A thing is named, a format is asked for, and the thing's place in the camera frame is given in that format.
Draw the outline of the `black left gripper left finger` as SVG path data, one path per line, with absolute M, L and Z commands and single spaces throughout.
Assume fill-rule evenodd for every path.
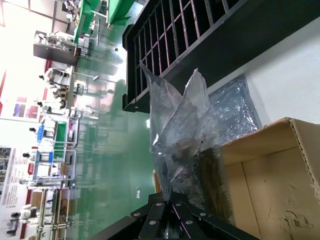
M 91 240 L 157 240 L 161 238 L 160 229 L 167 204 L 163 194 L 148 196 L 146 205 L 133 211 L 105 229 Z

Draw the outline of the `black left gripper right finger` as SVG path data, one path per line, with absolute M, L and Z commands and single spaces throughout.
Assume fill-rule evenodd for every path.
M 172 192 L 167 203 L 168 225 L 183 240 L 256 240 L 257 237 L 225 222 Z

